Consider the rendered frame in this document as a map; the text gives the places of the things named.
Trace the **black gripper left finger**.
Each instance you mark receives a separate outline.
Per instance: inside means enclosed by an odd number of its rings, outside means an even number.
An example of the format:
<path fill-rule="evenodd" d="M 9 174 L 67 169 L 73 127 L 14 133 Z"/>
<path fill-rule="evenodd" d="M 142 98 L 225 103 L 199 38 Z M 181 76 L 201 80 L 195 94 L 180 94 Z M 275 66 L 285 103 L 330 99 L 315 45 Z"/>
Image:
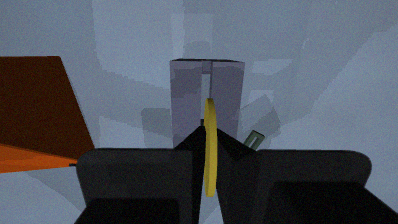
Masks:
<path fill-rule="evenodd" d="M 175 148 L 89 150 L 76 163 L 85 204 L 94 198 L 173 198 L 180 224 L 199 224 L 205 151 L 205 126 Z"/>

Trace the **gold coin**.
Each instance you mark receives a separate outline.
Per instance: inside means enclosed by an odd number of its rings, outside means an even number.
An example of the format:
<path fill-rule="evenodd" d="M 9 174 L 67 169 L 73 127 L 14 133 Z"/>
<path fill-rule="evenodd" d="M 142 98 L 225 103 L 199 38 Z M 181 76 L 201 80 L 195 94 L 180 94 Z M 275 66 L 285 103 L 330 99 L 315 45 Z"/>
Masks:
<path fill-rule="evenodd" d="M 204 111 L 206 130 L 206 151 L 204 167 L 204 184 L 206 197 L 213 197 L 217 178 L 217 123 L 215 104 L 212 98 L 206 98 Z"/>

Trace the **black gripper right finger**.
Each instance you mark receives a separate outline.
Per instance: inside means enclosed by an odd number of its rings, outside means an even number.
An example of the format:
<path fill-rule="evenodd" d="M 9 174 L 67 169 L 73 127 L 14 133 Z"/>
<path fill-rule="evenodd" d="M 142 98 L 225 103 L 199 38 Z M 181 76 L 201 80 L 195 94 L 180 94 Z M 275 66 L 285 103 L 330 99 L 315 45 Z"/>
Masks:
<path fill-rule="evenodd" d="M 260 149 L 217 128 L 216 190 L 224 224 L 263 224 L 277 181 L 346 181 L 365 187 L 372 164 L 351 150 Z"/>

